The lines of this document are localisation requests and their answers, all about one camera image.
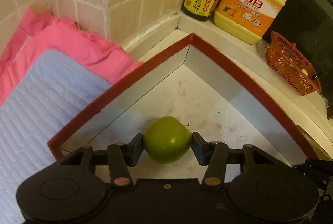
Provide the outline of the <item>green apple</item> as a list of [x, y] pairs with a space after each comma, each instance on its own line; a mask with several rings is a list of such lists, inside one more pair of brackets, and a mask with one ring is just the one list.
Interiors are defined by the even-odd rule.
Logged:
[[187, 153], [191, 142], [191, 132], [172, 116], [153, 121], [143, 133], [144, 149], [158, 164], [178, 161]]

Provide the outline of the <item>light blue quilted mat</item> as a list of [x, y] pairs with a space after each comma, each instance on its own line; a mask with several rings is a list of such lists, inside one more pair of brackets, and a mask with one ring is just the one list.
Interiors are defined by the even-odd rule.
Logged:
[[55, 50], [31, 65], [1, 105], [1, 223], [23, 223], [18, 186], [55, 161], [47, 142], [111, 85]]

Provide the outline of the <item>pink cloth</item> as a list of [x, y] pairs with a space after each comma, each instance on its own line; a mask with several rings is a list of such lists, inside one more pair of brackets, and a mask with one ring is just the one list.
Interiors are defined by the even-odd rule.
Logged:
[[49, 12], [38, 16], [28, 8], [1, 55], [1, 102], [49, 49], [65, 54], [111, 84], [142, 65], [119, 44], [95, 32], [79, 30], [72, 19]]

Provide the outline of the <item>yellow detergent jug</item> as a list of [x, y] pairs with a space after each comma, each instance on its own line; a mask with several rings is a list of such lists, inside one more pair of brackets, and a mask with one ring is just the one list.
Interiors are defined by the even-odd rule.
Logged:
[[220, 0], [215, 25], [238, 39], [258, 43], [287, 0]]

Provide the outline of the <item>orange plastic basket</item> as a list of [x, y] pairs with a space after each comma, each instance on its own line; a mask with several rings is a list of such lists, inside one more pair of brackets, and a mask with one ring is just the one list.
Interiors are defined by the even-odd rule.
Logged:
[[321, 93], [321, 83], [312, 64], [282, 35], [273, 31], [266, 51], [267, 64], [301, 95]]

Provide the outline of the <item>red cardboard box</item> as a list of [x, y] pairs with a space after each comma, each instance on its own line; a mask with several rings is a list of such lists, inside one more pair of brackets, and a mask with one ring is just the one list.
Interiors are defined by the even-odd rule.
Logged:
[[56, 159], [90, 145], [128, 142], [173, 116], [207, 141], [254, 144], [289, 165], [317, 158], [292, 113], [243, 69], [196, 35], [155, 55], [105, 91], [49, 142]]

